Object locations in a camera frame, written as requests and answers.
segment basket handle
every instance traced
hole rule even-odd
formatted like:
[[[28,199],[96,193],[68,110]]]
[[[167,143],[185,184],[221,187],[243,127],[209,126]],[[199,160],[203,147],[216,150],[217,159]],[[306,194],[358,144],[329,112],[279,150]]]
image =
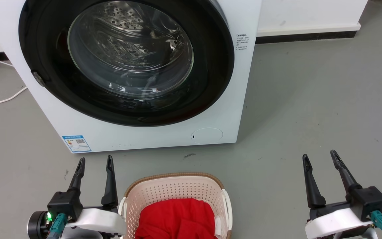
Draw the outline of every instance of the basket handle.
[[[231,200],[229,199],[228,192],[225,189],[222,189],[222,198],[225,206],[225,216],[226,216],[226,225],[228,230],[232,230],[232,206]]]
[[[123,216],[124,218],[126,218],[127,205],[128,204],[126,203],[126,197],[122,198],[122,201],[120,201],[120,204],[119,204],[119,215]]]

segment blue label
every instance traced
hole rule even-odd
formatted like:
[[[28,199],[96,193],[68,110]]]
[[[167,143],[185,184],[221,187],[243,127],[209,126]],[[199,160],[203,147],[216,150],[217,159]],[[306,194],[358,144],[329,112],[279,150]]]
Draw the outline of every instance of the blue label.
[[[91,148],[82,135],[62,136],[72,153],[91,152]]]

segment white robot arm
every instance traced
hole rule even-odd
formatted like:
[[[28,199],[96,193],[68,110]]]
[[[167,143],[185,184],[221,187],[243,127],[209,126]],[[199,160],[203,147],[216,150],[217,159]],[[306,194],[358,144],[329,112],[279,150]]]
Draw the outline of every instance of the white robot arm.
[[[80,203],[85,158],[80,159],[67,192],[56,192],[48,211],[34,212],[28,222],[30,239],[109,239],[126,235],[126,221],[119,205],[112,156],[107,159],[107,180],[102,206],[84,208]]]
[[[346,190],[346,201],[326,204],[312,175],[308,156],[303,155],[307,202],[310,219],[305,231],[308,239],[341,239],[363,236],[378,239],[374,230],[382,230],[382,193],[376,187],[363,189],[346,165],[331,150],[335,168],[339,171]]]

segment white plastic basket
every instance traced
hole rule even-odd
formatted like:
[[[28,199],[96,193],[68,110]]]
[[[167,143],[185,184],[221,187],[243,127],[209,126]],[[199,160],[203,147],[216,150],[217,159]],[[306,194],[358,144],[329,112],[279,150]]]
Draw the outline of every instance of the white plastic basket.
[[[134,239],[141,211],[148,205],[168,199],[194,198],[210,204],[221,219],[222,239],[230,239],[232,208],[223,184],[205,173],[161,174],[135,181],[125,192],[119,214],[126,218],[127,235]]]

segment gray floor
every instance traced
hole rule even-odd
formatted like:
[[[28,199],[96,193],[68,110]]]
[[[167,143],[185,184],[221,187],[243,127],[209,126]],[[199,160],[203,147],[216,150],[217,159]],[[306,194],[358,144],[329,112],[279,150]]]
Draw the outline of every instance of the gray floor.
[[[330,149],[362,186],[382,191],[382,6],[368,4],[360,22],[354,39],[256,46],[238,142],[110,152],[119,194],[141,177],[207,172],[229,192],[234,238],[303,239],[304,153],[328,203],[345,195]],[[0,100],[22,86],[0,65]],[[31,213],[67,189],[82,156],[81,201],[98,205],[107,155],[69,153],[28,91],[1,104],[0,238],[26,238]]]

